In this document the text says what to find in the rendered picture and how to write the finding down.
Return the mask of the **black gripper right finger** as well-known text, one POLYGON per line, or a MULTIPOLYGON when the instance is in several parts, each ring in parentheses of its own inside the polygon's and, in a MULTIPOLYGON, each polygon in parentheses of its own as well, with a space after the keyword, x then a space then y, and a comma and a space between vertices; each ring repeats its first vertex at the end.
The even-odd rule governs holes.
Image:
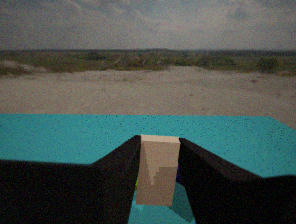
POLYGON ((262 178, 179 141, 179 170, 196 224, 296 223, 296 174, 262 178))

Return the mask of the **tan rectangular block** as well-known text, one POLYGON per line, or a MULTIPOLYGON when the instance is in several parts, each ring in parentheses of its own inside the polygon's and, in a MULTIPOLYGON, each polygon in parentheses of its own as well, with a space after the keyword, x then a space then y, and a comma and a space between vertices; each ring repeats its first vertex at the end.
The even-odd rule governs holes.
POLYGON ((136 205, 172 206, 179 137, 141 135, 136 205))

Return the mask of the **purple block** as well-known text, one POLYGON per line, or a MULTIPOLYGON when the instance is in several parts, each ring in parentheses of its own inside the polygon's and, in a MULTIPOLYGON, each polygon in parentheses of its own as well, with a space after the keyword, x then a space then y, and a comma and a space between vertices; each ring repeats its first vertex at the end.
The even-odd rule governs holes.
POLYGON ((184 186, 183 180, 182 180, 182 177, 180 174, 180 170, 179 170, 179 165, 178 165, 178 169, 177 169, 176 182, 179 183, 180 185, 184 186))

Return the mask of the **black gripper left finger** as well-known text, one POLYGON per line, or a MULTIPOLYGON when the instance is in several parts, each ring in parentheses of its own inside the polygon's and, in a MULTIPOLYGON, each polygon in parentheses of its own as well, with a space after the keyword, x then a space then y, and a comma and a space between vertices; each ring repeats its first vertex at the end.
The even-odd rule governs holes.
POLYGON ((92 164, 0 160, 0 223, 128 224, 141 135, 92 164))

